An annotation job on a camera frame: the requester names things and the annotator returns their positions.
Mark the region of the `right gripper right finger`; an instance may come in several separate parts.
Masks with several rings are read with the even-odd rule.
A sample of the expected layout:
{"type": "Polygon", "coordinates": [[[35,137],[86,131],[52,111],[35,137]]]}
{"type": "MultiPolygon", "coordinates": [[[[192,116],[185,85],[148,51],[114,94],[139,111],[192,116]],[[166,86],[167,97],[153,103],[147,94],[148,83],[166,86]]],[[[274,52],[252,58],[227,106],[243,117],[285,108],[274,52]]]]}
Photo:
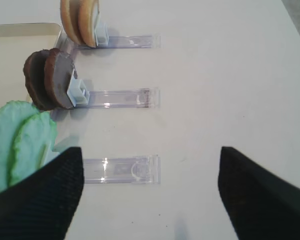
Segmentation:
{"type": "Polygon", "coordinates": [[[229,146],[220,152],[218,191],[240,240],[300,240],[300,188],[229,146]]]}

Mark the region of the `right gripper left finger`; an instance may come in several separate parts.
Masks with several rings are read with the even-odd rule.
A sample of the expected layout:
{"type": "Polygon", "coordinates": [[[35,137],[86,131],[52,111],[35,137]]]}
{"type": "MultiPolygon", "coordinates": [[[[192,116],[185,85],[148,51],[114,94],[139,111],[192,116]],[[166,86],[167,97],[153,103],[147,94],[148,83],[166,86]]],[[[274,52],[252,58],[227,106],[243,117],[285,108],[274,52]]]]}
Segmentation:
{"type": "Polygon", "coordinates": [[[82,149],[58,157],[0,193],[0,240],[63,240],[84,188],[82,149]]]}

